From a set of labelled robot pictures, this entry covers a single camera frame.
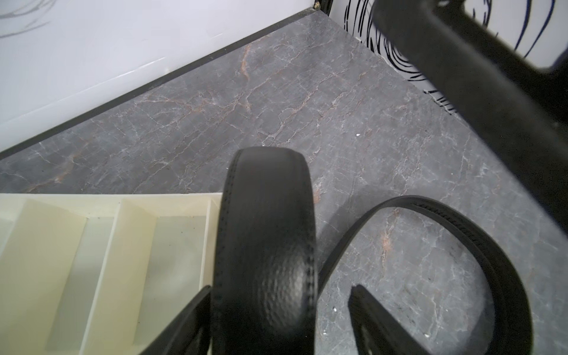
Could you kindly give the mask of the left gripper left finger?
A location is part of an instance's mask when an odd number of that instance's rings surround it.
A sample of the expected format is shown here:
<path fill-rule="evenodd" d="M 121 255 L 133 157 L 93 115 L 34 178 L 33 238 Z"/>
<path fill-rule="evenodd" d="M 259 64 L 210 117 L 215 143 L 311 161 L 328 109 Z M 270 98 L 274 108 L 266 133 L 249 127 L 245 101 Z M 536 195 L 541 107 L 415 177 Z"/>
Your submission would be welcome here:
<path fill-rule="evenodd" d="M 202 288 L 140 355 L 208 354 L 211 342 L 211 289 Z"/>

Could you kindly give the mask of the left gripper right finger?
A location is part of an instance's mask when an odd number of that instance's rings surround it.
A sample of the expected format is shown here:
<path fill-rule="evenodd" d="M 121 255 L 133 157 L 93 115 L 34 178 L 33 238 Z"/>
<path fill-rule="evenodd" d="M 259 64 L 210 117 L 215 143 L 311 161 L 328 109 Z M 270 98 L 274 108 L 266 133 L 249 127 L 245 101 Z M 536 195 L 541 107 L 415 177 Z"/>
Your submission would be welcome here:
<path fill-rule="evenodd" d="M 429 355 L 362 285 L 351 288 L 348 310 L 358 354 Z"/>

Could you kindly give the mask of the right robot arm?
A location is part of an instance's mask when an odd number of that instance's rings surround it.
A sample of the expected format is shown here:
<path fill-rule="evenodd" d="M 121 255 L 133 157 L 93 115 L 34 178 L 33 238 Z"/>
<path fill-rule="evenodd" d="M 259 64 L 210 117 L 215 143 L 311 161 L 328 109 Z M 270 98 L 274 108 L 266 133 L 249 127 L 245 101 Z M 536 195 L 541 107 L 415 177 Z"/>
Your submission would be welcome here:
<path fill-rule="evenodd" d="M 566 229 L 567 56 L 531 67 L 462 1 L 376 1 L 372 19 Z"/>

